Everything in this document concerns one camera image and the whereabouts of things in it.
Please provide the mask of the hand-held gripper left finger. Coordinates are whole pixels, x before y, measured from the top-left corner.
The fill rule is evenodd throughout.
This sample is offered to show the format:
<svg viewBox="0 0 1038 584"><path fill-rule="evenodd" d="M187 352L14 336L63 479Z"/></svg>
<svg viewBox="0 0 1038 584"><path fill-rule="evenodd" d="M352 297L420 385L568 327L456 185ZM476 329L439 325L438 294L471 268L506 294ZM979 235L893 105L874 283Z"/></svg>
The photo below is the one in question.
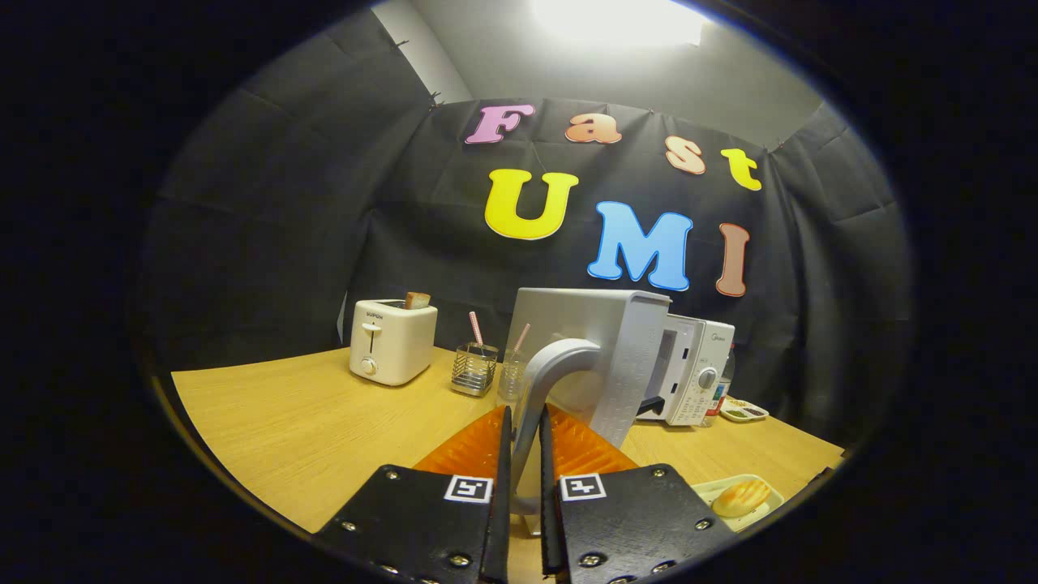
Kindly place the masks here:
<svg viewBox="0 0 1038 584"><path fill-rule="evenodd" d="M416 468L380 466L315 545L363 583L508 580L512 411L500 406Z"/></svg>

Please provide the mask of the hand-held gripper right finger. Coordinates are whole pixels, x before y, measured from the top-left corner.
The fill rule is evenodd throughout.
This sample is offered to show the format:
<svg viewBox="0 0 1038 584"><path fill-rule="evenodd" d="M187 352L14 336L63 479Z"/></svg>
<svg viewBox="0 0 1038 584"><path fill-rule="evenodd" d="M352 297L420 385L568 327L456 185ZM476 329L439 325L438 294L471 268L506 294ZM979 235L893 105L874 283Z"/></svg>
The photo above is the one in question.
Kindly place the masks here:
<svg viewBox="0 0 1038 584"><path fill-rule="evenodd" d="M738 536L667 463L563 474L561 430L540 415L543 571L557 583L660 583Z"/></svg>

